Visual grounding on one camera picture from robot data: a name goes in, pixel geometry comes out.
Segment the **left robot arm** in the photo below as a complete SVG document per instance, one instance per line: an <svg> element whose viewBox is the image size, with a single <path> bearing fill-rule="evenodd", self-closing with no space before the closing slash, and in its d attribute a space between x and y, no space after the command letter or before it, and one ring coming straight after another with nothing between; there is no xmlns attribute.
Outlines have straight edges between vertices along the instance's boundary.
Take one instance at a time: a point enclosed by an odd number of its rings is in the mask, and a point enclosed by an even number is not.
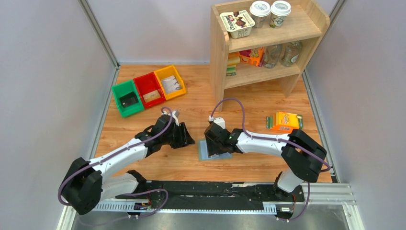
<svg viewBox="0 0 406 230"><path fill-rule="evenodd" d="M121 195L142 198L147 189L135 170L113 177L127 165L145 159L169 145L179 149L195 144L184 122L162 114L154 125L136 134L123 146L91 160L75 159L58 190L60 201L72 206L79 215L92 211L100 201Z"/></svg>

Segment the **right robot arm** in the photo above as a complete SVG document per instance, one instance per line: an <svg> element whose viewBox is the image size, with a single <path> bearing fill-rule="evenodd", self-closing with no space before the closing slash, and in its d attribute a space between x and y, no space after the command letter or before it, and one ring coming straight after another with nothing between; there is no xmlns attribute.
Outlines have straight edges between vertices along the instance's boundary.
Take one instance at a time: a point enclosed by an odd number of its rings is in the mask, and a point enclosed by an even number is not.
<svg viewBox="0 0 406 230"><path fill-rule="evenodd" d="M290 134L268 135L244 129L230 132L211 122L204 135L209 155L262 153L281 157L288 169L280 173L273 187L274 196L281 201L290 197L301 183L317 182L326 163L326 150L300 129Z"/></svg>

